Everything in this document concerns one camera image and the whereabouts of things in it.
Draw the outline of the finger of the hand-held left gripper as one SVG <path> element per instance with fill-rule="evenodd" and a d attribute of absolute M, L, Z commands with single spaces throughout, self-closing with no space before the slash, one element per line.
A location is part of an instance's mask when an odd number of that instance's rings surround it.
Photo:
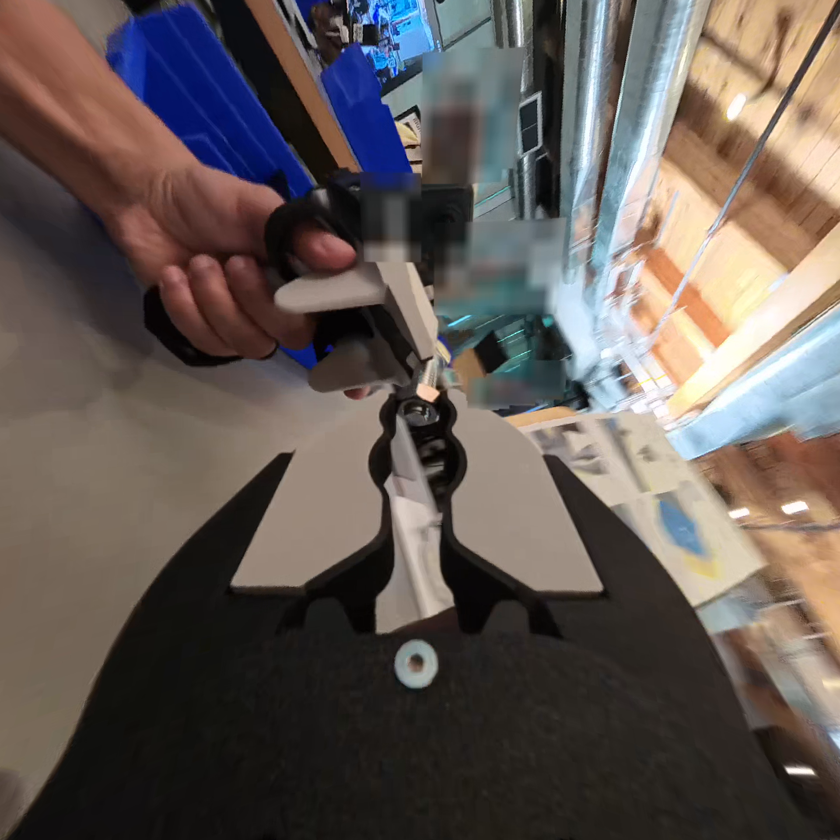
<path fill-rule="evenodd" d="M 415 372 L 433 359 L 438 322 L 413 262 L 381 261 L 380 372 Z"/>
<path fill-rule="evenodd" d="M 308 383 L 318 393 L 401 386 L 403 369 L 384 341 L 345 341 L 316 363 Z"/>

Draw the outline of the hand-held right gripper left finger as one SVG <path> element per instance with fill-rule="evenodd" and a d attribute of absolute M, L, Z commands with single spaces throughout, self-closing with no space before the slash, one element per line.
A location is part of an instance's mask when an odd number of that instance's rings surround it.
<path fill-rule="evenodd" d="M 238 593 L 291 596 L 305 610 L 340 601 L 352 624 L 374 624 L 394 571 L 391 504 L 394 399 L 374 394 L 291 456 L 239 567 Z"/>

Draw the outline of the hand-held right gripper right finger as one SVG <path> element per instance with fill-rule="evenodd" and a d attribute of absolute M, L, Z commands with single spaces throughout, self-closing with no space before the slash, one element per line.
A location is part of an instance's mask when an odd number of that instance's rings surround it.
<path fill-rule="evenodd" d="M 486 625 L 509 602 L 527 625 L 554 625 L 552 601 L 604 595 L 538 446 L 462 392 L 448 392 L 440 408 L 452 475 L 441 499 L 439 556 L 458 624 Z"/>

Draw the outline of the steel hex nut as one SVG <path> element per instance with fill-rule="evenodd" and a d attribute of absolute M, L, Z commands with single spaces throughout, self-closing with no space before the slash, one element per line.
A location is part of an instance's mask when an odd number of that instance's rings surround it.
<path fill-rule="evenodd" d="M 410 427 L 427 427 L 439 419 L 438 400 L 441 391 L 430 385 L 420 384 L 400 401 L 397 413 Z"/>

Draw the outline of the blue plastic bin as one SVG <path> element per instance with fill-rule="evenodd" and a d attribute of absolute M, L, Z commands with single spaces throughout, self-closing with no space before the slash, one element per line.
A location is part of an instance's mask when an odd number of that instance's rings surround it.
<path fill-rule="evenodd" d="M 192 5 L 133 17 L 108 37 L 115 74 L 203 164 L 267 186 L 284 204 L 313 182 Z"/>

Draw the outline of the person's left hand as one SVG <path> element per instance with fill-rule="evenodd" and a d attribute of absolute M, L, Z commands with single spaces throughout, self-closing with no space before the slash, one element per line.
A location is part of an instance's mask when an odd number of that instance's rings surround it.
<path fill-rule="evenodd" d="M 101 220 L 195 350 L 258 361 L 304 348 L 315 330 L 312 317 L 276 307 L 266 273 L 266 224 L 282 204 L 267 185 L 188 164 L 154 172 Z"/>

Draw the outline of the long blue bin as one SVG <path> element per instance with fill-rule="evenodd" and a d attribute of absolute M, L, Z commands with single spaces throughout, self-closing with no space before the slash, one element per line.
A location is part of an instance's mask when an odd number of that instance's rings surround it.
<path fill-rule="evenodd" d="M 381 83 L 362 48 L 351 45 L 322 70 L 321 82 L 339 126 L 363 172 L 412 175 L 413 170 Z"/>

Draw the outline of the printed instruction sheet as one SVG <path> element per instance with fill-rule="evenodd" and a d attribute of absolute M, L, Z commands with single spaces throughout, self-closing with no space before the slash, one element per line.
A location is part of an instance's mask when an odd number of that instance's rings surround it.
<path fill-rule="evenodd" d="M 653 415 L 525 418 L 520 431 L 561 459 L 646 543 L 694 607 L 764 569 L 710 482 L 676 452 Z"/>

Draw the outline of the large display screen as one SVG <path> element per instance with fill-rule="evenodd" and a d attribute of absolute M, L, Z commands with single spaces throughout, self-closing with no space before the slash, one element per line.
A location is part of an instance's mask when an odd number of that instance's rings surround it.
<path fill-rule="evenodd" d="M 324 67 L 353 46 L 379 78 L 390 81 L 422 65 L 443 47 L 434 2 L 298 1 Z"/>

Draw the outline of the wooden-edged table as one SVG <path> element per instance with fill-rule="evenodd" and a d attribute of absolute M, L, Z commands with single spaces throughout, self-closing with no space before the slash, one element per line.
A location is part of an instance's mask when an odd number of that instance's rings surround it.
<path fill-rule="evenodd" d="M 360 163 L 351 149 L 326 90 L 320 69 L 301 37 L 303 24 L 295 2 L 245 1 L 261 34 L 286 74 L 302 108 L 318 133 L 332 163 L 359 172 Z"/>

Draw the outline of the silver ceiling duct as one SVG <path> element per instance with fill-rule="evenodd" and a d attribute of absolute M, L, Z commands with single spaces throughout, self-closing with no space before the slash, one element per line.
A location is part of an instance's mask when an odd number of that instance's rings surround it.
<path fill-rule="evenodd" d="M 525 2 L 560 220 L 563 328 L 604 330 L 643 225 L 709 2 Z"/>

